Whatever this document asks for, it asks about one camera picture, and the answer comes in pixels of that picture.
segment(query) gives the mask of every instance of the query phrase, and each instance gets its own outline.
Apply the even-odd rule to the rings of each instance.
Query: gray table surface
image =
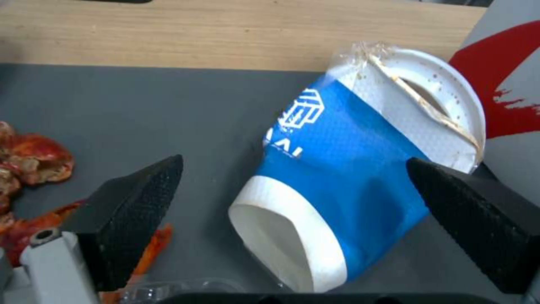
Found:
[[[88,196],[102,182],[180,153],[185,170],[164,219],[170,246],[151,280],[218,277],[249,292],[279,287],[243,247],[227,208],[261,158],[277,113],[311,72],[0,65],[0,120],[38,132],[75,156],[73,177],[24,189],[33,217]],[[359,279],[335,292],[469,293],[514,303],[428,216]]]

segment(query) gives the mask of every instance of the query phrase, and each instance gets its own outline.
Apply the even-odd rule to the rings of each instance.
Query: white logo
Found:
[[[305,89],[288,111],[278,118],[284,128],[300,129],[306,123],[314,123],[324,111],[321,95],[315,89]]]

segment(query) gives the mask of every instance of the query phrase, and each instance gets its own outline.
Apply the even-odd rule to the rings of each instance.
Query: wooden table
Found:
[[[0,62],[325,70],[354,41],[448,59],[483,8],[392,0],[3,0]]]

